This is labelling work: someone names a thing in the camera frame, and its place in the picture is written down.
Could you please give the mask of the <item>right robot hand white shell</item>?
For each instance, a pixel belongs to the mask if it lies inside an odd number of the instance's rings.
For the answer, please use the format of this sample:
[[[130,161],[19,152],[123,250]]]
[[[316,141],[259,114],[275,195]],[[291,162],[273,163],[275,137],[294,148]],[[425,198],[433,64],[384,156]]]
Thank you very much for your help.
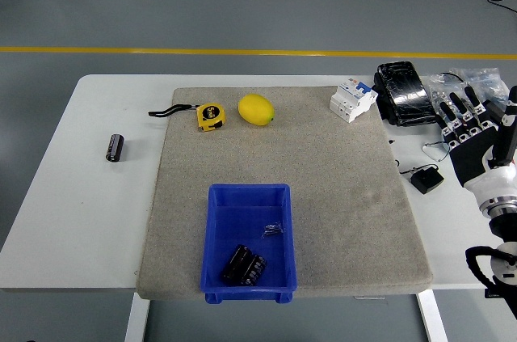
[[[450,100],[460,111],[457,116],[447,103],[439,104],[445,117],[437,116],[456,177],[474,194],[479,209],[487,216],[496,208],[516,209],[516,88],[509,92],[499,124],[495,124],[472,87],[464,89],[471,108],[456,93]]]

